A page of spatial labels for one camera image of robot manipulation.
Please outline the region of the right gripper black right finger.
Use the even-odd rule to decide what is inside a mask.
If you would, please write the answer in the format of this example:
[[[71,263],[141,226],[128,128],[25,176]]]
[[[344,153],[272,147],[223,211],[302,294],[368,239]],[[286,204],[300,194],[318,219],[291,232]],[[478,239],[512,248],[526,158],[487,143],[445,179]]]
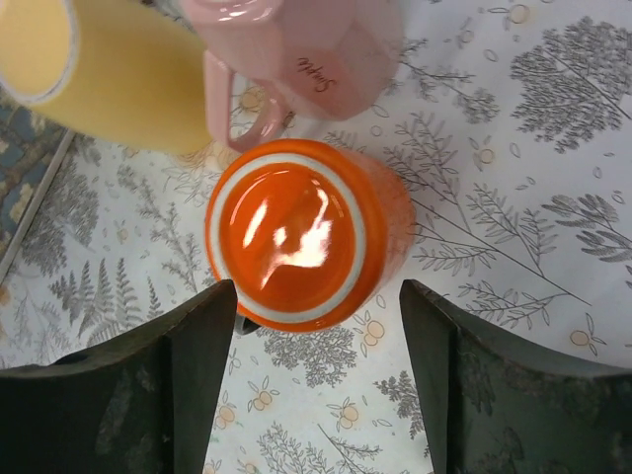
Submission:
[[[437,473],[627,473],[631,373],[565,355],[407,279],[400,308]]]

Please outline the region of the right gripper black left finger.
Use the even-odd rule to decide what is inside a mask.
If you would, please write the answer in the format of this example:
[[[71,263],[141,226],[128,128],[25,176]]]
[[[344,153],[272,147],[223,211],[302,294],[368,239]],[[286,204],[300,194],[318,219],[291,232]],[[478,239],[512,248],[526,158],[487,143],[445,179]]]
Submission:
[[[49,365],[1,373],[5,473],[199,473],[233,336],[221,281]]]

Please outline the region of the orange mug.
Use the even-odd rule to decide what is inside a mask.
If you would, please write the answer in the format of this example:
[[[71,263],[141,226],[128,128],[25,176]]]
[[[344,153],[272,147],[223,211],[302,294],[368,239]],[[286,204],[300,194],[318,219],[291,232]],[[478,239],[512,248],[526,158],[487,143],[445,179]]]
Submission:
[[[416,210],[382,161],[307,139],[241,155],[205,215],[215,277],[237,292],[236,329],[316,332],[353,316],[404,265]]]

